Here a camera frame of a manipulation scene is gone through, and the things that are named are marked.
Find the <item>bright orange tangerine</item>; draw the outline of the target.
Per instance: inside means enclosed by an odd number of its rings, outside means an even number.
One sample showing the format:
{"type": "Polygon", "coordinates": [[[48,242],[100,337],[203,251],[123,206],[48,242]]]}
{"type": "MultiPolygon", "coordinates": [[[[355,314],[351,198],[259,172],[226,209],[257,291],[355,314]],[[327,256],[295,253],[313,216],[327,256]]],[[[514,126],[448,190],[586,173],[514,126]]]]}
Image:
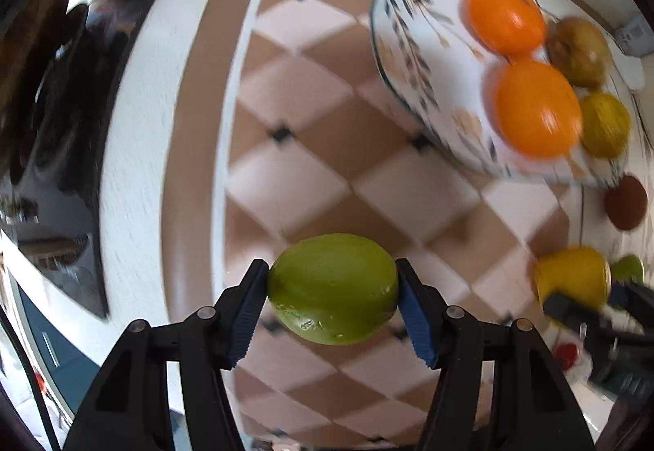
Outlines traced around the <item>bright orange tangerine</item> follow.
{"type": "Polygon", "coordinates": [[[533,0],[466,0],[467,24],[495,54],[531,54],[545,42],[546,24],[533,0]]]}

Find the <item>brown-red round fruit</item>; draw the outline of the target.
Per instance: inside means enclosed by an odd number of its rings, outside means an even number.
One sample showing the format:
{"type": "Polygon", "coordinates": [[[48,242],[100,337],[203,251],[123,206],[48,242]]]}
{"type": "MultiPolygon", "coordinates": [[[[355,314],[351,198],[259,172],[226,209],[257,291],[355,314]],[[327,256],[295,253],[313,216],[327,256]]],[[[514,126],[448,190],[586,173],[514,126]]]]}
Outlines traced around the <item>brown-red round fruit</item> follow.
{"type": "Polygon", "coordinates": [[[606,39],[589,20],[565,17],[548,24],[545,50],[551,65],[575,87],[599,89],[611,63],[606,39]]]}

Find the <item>dark orange rough orange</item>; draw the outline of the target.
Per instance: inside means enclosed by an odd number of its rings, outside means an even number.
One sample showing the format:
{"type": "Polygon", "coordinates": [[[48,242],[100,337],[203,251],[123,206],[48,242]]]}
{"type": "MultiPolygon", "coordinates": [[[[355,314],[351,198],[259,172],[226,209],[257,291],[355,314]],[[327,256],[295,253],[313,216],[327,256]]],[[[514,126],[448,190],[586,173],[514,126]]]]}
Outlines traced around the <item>dark orange rough orange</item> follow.
{"type": "Polygon", "coordinates": [[[620,231],[637,229],[647,213],[648,197],[641,181],[632,174],[621,178],[604,195],[604,212],[620,231]]]}

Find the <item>yellow citrus fruit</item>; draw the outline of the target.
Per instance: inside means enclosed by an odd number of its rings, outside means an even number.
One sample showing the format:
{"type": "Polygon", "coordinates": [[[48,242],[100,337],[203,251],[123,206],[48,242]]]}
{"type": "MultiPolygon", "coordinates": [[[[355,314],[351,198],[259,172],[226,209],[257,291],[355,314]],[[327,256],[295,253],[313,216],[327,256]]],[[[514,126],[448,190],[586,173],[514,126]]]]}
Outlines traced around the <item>yellow citrus fruit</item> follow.
{"type": "Polygon", "coordinates": [[[631,117],[625,105],[605,92],[592,92],[581,101],[582,145],[595,159],[613,160],[629,144],[631,117]]]}
{"type": "Polygon", "coordinates": [[[540,257],[534,264],[532,277],[541,306],[555,293],[596,312],[609,300],[609,263],[589,246],[570,247],[540,257]]]}

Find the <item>checkered brown counter mat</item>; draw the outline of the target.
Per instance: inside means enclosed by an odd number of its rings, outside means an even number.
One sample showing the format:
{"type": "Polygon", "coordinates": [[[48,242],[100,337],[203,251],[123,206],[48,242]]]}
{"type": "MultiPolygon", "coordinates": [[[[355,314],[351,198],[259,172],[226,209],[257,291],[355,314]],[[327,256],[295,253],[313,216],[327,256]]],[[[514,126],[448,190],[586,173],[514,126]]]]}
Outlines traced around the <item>checkered brown counter mat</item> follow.
{"type": "Polygon", "coordinates": [[[378,76],[371,0],[210,0],[179,88],[163,201],[168,315],[240,281],[255,258],[328,233],[374,240],[475,317],[526,317],[579,193],[450,162],[378,76]]]}

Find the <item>patterned ceramic fruit plate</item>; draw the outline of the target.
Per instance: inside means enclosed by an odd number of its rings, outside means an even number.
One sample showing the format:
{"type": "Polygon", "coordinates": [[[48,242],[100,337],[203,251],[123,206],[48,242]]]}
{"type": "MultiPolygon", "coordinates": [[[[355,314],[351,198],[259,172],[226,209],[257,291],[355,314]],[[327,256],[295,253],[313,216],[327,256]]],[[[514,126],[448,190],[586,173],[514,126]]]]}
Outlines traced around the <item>patterned ceramic fruit plate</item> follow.
{"type": "Polygon", "coordinates": [[[441,151],[502,179],[609,187],[629,158],[591,157],[582,146],[554,160],[529,159],[504,142],[490,83],[506,60],[484,48],[462,19],[464,0],[373,0],[371,48],[381,79],[441,151]]]}

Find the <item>small red tomato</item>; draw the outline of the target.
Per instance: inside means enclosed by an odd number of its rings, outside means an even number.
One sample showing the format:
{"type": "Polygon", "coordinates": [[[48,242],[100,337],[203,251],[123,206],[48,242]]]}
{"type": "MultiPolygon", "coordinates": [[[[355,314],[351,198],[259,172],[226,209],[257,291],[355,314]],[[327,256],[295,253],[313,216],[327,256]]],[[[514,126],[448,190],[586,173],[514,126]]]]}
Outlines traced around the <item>small red tomato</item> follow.
{"type": "Polygon", "coordinates": [[[553,350],[553,357],[563,372],[568,372],[579,361],[580,348],[576,343],[558,343],[553,350]]]}

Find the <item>green apple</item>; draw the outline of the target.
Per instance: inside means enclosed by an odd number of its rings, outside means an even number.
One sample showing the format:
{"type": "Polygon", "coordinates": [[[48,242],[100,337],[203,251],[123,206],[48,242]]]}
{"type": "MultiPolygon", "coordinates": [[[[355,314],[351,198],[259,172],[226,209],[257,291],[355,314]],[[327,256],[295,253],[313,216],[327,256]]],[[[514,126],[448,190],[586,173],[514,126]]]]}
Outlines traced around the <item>green apple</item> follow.
{"type": "Polygon", "coordinates": [[[610,265],[611,278],[614,283],[644,282],[644,266],[640,257],[629,254],[610,265]]]}
{"type": "Polygon", "coordinates": [[[267,296],[298,337],[347,346],[375,335],[397,309],[397,267],[373,240],[325,234],[301,240],[275,260],[267,296]]]}

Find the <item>black induction cooktop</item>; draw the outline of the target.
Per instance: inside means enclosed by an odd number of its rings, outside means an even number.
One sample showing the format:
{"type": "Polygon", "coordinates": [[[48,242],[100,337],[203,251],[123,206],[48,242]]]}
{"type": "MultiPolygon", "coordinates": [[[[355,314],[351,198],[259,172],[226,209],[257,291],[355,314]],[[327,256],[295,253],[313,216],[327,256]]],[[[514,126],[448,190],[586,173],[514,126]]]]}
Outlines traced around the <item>black induction cooktop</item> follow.
{"type": "Polygon", "coordinates": [[[39,273],[108,316],[100,249],[100,182],[123,72],[156,0],[106,0],[48,24],[53,50],[28,81],[3,142],[1,227],[39,273]]]}

